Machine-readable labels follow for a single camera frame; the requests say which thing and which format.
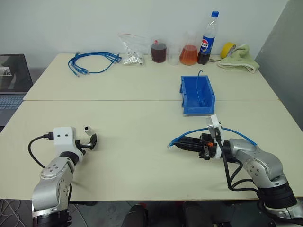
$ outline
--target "plastic bag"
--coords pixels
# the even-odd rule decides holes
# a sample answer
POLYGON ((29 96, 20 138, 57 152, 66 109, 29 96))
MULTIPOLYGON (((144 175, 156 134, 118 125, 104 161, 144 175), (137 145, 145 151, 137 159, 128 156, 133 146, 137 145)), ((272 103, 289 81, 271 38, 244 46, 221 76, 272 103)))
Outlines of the plastic bag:
POLYGON ((147 41, 144 37, 132 34, 118 34, 126 48, 126 56, 122 58, 123 65, 143 65, 143 54, 148 53, 147 41))

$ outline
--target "laptop screen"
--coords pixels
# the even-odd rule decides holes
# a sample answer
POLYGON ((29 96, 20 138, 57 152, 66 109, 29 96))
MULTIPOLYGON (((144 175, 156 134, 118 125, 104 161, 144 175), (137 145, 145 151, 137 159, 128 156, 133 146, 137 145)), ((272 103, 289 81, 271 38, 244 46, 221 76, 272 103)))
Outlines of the laptop screen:
POLYGON ((32 85, 23 54, 0 55, 0 92, 27 92, 32 85))

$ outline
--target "table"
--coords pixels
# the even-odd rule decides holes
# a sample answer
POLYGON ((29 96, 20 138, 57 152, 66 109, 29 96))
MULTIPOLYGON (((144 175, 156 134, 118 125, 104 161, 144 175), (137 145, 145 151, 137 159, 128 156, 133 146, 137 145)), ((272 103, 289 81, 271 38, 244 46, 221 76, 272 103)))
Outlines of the table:
MULTIPOLYGON (((216 100, 277 100, 278 97, 258 71, 224 70, 215 63, 194 66, 154 63, 148 57, 144 66, 115 64, 100 74, 76 77, 68 68, 74 54, 58 54, 24 100, 181 100, 180 76, 209 76, 216 100)), ((92 71, 105 68, 102 56, 79 59, 92 71)))
MULTIPOLYGON (((73 126, 88 141, 90 125, 99 142, 76 166, 73 201, 239 200, 253 192, 227 189, 222 160, 166 145, 180 134, 205 127, 205 117, 184 117, 181 101, 24 101, 0 133, 2 198, 31 199, 41 168, 27 152, 29 141, 54 127, 73 126)), ((217 101, 222 125, 250 137, 278 156, 296 196, 303 196, 303 133, 277 100, 217 101)), ((231 132, 225 137, 238 138, 231 132)), ((43 163, 54 158, 52 141, 32 151, 43 163)), ((236 164, 229 164, 230 169, 236 164)), ((239 178, 247 178, 242 170, 239 178)))

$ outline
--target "yellow tape roll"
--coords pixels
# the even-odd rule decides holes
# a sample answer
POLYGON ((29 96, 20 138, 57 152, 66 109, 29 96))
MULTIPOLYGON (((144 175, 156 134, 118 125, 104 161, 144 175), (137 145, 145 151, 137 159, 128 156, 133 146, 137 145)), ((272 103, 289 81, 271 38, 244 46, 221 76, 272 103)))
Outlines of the yellow tape roll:
POLYGON ((231 55, 232 51, 236 48, 236 45, 231 43, 231 42, 227 42, 223 49, 221 50, 220 53, 220 57, 221 58, 226 58, 227 56, 231 55))

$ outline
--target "black cable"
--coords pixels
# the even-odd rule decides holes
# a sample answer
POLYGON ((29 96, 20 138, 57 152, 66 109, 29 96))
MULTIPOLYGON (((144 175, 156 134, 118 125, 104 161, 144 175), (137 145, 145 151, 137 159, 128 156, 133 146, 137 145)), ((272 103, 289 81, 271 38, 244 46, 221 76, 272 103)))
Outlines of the black cable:
POLYGON ((235 176, 240 172, 240 170, 243 168, 243 163, 242 162, 240 162, 239 160, 235 160, 235 162, 239 164, 239 167, 235 170, 235 172, 233 172, 233 174, 231 176, 231 182, 233 181, 235 176))
POLYGON ((72 185, 70 183, 70 192, 68 194, 68 202, 71 200, 72 185))
POLYGON ((27 147, 27 150, 28 150, 30 156, 31 156, 31 157, 33 158, 33 160, 34 160, 35 162, 37 162, 37 164, 40 165, 42 168, 44 168, 45 166, 42 165, 41 162, 39 162, 38 159, 33 155, 32 150, 31 150, 31 146, 32 146, 32 143, 33 143, 33 142, 35 142, 36 140, 39 140, 39 139, 43 139, 43 138, 45 138, 44 135, 43 135, 43 136, 38 136, 38 137, 34 138, 33 140, 30 141, 30 143, 28 144, 28 147, 27 147))
MULTIPOLYGON (((223 149, 223 146, 222 146, 222 143, 221 143, 221 139, 220 138, 216 138, 217 142, 218 142, 218 145, 221 149, 221 152, 222 152, 222 158, 223 158, 223 163, 224 163, 224 169, 225 169, 225 175, 226 175, 226 181, 227 181, 227 187, 232 190, 232 191, 236 191, 236 192, 239 192, 239 191, 254 191, 254 192, 258 192, 257 189, 255 188, 234 188, 232 187, 232 181, 231 181, 231 178, 230 178, 230 174, 229 174, 229 169, 228 169, 228 164, 227 164, 227 160, 226 160, 226 156, 225 156, 225 152, 224 152, 224 149, 223 149)), ((232 174, 233 178, 236 176, 236 174, 240 171, 240 167, 241 165, 236 169, 236 171, 232 174)))
POLYGON ((243 182, 254 182, 254 181, 252 179, 242 179, 242 180, 239 180, 236 183, 232 184, 232 187, 234 188, 235 186, 237 186, 237 185, 239 185, 240 183, 243 183, 243 182))

